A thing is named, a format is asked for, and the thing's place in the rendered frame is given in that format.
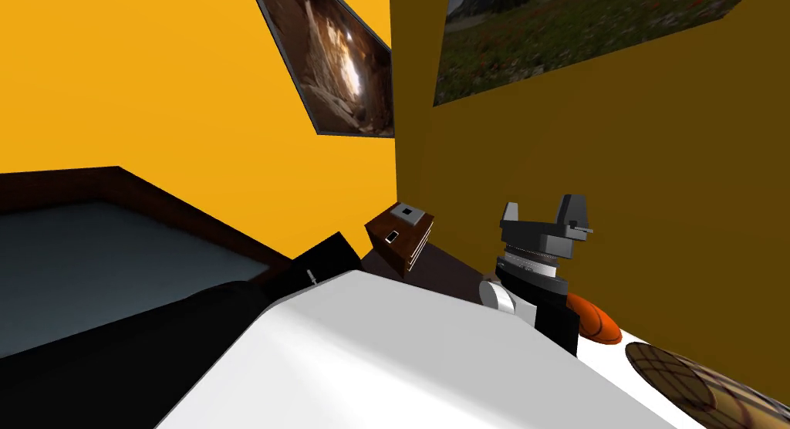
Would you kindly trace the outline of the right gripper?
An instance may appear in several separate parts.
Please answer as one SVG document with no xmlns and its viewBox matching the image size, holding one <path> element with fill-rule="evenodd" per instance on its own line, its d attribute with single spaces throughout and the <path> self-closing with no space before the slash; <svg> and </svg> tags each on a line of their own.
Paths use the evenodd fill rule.
<svg viewBox="0 0 790 429">
<path fill-rule="evenodd" d="M 500 228 L 506 253 L 552 264 L 557 258 L 572 259 L 574 242 L 585 241 L 593 233 L 586 197 L 581 194 L 562 197 L 555 222 L 519 221 L 518 204 L 508 202 Z"/>
</svg>

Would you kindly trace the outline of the dark wood bed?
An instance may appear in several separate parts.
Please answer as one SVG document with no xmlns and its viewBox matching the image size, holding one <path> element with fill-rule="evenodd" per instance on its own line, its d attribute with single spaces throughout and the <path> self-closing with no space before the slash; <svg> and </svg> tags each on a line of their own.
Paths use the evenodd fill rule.
<svg viewBox="0 0 790 429">
<path fill-rule="evenodd" d="M 0 359 L 289 263 L 122 167 L 1 173 Z"/>
</svg>

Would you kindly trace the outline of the mountain meadow wall picture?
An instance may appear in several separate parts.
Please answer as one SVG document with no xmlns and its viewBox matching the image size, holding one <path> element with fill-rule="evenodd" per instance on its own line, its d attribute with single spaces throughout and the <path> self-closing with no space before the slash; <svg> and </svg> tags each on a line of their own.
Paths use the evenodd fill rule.
<svg viewBox="0 0 790 429">
<path fill-rule="evenodd" d="M 448 0 L 434 104 L 725 17 L 742 0 Z"/>
</svg>

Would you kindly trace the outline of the brown wooden nightstand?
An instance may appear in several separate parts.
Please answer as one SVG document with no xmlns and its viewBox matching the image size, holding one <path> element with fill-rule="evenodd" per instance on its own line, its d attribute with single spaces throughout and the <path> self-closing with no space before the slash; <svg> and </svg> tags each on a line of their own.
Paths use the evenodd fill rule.
<svg viewBox="0 0 790 429">
<path fill-rule="evenodd" d="M 373 250 L 401 278 L 405 278 L 420 257 L 434 223 L 434 216 L 402 202 L 396 202 L 365 224 Z"/>
</svg>

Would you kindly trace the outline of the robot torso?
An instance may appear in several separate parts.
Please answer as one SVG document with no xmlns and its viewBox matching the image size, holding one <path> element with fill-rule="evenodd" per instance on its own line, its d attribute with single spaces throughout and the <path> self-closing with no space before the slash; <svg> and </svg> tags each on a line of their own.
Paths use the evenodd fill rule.
<svg viewBox="0 0 790 429">
<path fill-rule="evenodd" d="M 269 306 L 156 429 L 673 429 L 519 317 L 351 271 Z"/>
</svg>

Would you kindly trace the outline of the cave wall picture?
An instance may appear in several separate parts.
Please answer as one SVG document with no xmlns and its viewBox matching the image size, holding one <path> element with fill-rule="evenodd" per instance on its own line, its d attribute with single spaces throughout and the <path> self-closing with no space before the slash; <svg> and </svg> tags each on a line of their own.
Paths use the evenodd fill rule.
<svg viewBox="0 0 790 429">
<path fill-rule="evenodd" d="M 318 135 L 393 138 L 390 47 L 343 0 L 256 0 Z"/>
</svg>

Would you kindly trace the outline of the brown plaid round basket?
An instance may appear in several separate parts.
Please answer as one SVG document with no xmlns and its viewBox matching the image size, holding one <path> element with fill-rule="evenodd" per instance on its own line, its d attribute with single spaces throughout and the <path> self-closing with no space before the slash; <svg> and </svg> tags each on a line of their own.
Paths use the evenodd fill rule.
<svg viewBox="0 0 790 429">
<path fill-rule="evenodd" d="M 625 347 L 631 367 L 706 429 L 790 429 L 790 407 L 649 343 Z"/>
</svg>

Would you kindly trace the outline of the orange basketball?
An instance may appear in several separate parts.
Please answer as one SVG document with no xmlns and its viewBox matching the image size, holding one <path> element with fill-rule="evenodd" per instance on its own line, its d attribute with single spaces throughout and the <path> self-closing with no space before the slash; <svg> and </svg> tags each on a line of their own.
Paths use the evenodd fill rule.
<svg viewBox="0 0 790 429">
<path fill-rule="evenodd" d="M 616 345 L 622 341 L 620 327 L 598 306 L 581 296 L 568 293 L 566 305 L 579 316 L 579 335 L 603 345 Z"/>
</svg>

